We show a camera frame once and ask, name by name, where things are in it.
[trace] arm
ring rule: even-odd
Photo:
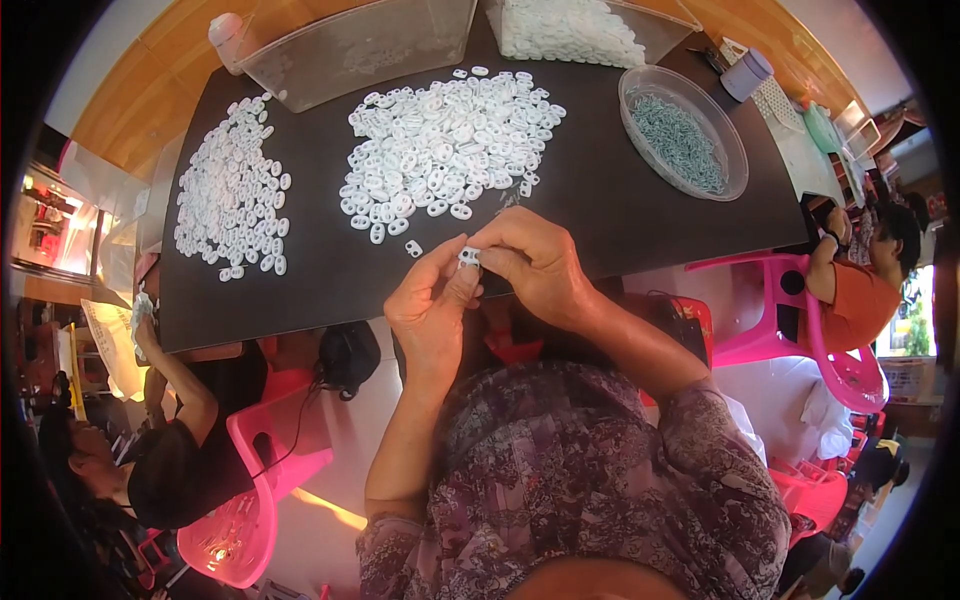
[[[167,424],[161,404],[166,391],[167,378],[156,367],[150,367],[143,381],[143,403],[147,407],[147,422],[151,429],[159,429]]]
[[[669,335],[599,292],[593,294],[574,331],[603,350],[658,403],[710,377],[707,365]]]
[[[367,474],[367,517],[394,513],[423,522],[433,427],[447,391],[431,381],[407,378]]]
[[[810,256],[806,269],[806,291],[820,302],[833,304],[837,292],[837,275],[833,271],[833,257],[837,242],[832,235],[825,235]]]
[[[203,445],[217,419],[217,398],[180,360],[163,352],[156,341],[153,319],[144,318],[135,335],[147,360],[170,381],[180,396],[183,408],[177,414],[177,419],[193,434],[197,446]]]
[[[593,288],[566,229],[511,207],[468,244],[481,251],[484,269],[510,281],[530,312],[592,341],[653,398],[709,377],[709,369],[686,348]]]
[[[837,239],[850,243],[853,226],[847,211],[835,206],[827,216],[827,231],[837,236]],[[820,302],[833,304],[836,300],[837,278],[833,270],[833,257],[840,250],[837,240],[832,235],[825,235],[816,250],[810,256],[810,264],[806,270],[806,290]]]
[[[465,242],[461,235],[426,254],[383,305],[407,357],[407,381],[367,475],[367,517],[389,512],[423,521],[433,428],[460,366],[464,309],[483,292],[479,270],[454,272]],[[449,281],[432,300],[441,276]]]

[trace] black bag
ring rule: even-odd
[[[379,364],[380,345],[366,321],[330,326],[320,339],[318,379],[341,400],[352,400]]]

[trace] clear plastic bowl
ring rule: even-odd
[[[664,102],[677,105],[689,112],[700,124],[704,134],[713,140],[713,156],[720,163],[726,183],[720,194],[711,194],[683,179],[647,142],[634,122],[631,108],[640,95],[653,94]],[[707,93],[691,80],[670,69],[646,64],[630,69],[620,78],[620,116],[630,141],[636,150],[668,183],[695,198],[729,202],[736,200],[747,188],[750,168],[747,152],[743,149],[740,134],[730,117],[707,96]]]

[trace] hand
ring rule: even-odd
[[[160,349],[160,344],[156,340],[155,327],[156,324],[154,323],[153,315],[147,314],[140,320],[140,324],[133,333],[133,338],[136,340],[137,345],[143,348],[144,354]]]
[[[504,277],[535,316],[567,331],[584,324],[597,291],[566,229],[522,206],[507,208],[467,240],[480,265]]]
[[[483,294],[479,269],[456,270],[456,256],[466,242],[461,234],[425,254],[383,304],[407,357],[407,379],[445,386],[444,394],[453,385],[464,351],[464,309],[476,308],[476,297]],[[443,291],[432,300],[442,278]]]
[[[836,236],[840,238],[840,243],[844,246],[850,244],[853,225],[850,222],[850,217],[847,215],[846,210],[840,206],[833,208],[830,214],[827,215],[827,231],[836,233]]]

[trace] green plant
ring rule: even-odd
[[[927,356],[930,351],[930,336],[927,333],[929,323],[923,313],[923,302],[915,301],[907,310],[910,330],[906,334],[903,349],[906,356]]]

